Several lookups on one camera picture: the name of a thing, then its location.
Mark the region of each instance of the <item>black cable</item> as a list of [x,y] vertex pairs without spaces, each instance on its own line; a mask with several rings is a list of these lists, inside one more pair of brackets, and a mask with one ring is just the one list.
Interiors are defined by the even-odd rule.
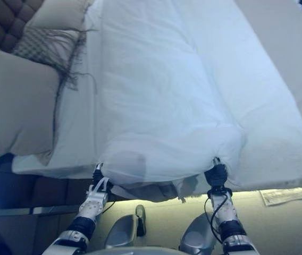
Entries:
[[[216,210],[213,213],[213,216],[211,216],[211,222],[214,222],[214,217],[217,214],[217,212],[219,211],[219,209],[221,209],[221,207],[224,205],[224,203],[227,201],[228,196],[226,194],[223,194],[225,196],[225,199],[223,200],[223,202],[216,208]],[[216,238],[216,240],[222,244],[222,241],[218,238],[218,236],[216,235],[215,231],[214,231],[214,227],[212,224],[210,224],[210,228],[211,231],[213,232],[214,237]]]
[[107,207],[107,208],[102,212],[102,214],[106,213],[106,212],[107,212],[114,204],[115,204],[115,201],[113,201],[113,203],[112,203],[109,207]]
[[208,216],[208,213],[207,213],[207,211],[206,211],[206,203],[207,203],[208,200],[209,200],[209,198],[207,198],[207,199],[205,200],[205,203],[204,203],[204,212],[205,212],[205,217],[206,217],[206,219],[208,220],[209,224],[212,225],[212,221],[209,220],[209,216]]

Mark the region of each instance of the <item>upholstered headboard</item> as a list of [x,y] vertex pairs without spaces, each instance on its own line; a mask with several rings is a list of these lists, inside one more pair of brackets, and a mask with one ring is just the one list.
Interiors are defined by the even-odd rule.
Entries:
[[44,0],[0,0],[0,49],[9,52]]

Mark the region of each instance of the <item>pillow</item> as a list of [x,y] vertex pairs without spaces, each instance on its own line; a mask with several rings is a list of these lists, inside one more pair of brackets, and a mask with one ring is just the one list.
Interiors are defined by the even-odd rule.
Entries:
[[0,50],[0,156],[51,152],[58,88],[50,66]]
[[45,0],[27,27],[80,30],[93,0]]
[[27,28],[12,54],[55,68],[63,82],[71,78],[72,56],[85,38],[85,32]]

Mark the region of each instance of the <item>mattress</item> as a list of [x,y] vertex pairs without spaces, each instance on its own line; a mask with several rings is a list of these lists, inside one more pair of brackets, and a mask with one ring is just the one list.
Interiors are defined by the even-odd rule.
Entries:
[[[174,6],[185,20],[192,39],[190,43],[201,57],[206,72],[215,79],[230,111],[247,132],[240,162],[241,182],[229,182],[228,186],[234,190],[299,186],[302,185],[298,181],[302,177],[302,74],[289,74],[288,70],[292,72],[296,64],[283,63],[277,58],[277,48],[264,43],[266,40],[261,37],[263,29],[256,27],[256,21],[266,14],[257,18],[250,14],[251,8],[247,11],[242,3],[180,0]],[[302,15],[297,13],[300,10],[298,7],[295,9],[292,2],[283,1],[281,5],[288,6],[292,9],[289,12],[292,16],[302,19]],[[100,30],[101,10],[102,1],[95,1],[86,14],[87,26],[94,24]],[[276,29],[280,31],[285,26],[289,27],[282,22],[282,26]],[[51,163],[44,167],[34,156],[15,157],[14,172],[59,178],[91,177],[93,166],[105,149],[106,137],[103,135],[105,126],[101,123],[102,98],[96,93],[101,83],[100,59],[97,56],[102,52],[102,38],[96,31],[90,32],[87,39],[84,47],[87,57],[79,68],[92,74],[96,82],[84,75],[79,79],[79,91],[65,90],[63,114],[60,115],[62,129]],[[280,40],[287,42],[287,38],[280,37]],[[252,84],[259,85],[263,97],[259,93],[256,97],[247,96]],[[275,91],[277,97],[270,95],[269,91]],[[284,124],[281,129],[278,128],[280,124]],[[288,135],[284,134],[285,130],[289,130]],[[278,139],[284,137],[287,143],[275,144],[275,136]],[[291,149],[290,153],[285,151],[287,147]],[[207,190],[202,175],[187,178],[185,185],[189,186],[190,194],[201,194]],[[114,192],[128,198],[161,201],[176,196],[185,185],[182,180],[152,185],[121,185],[116,186]]]

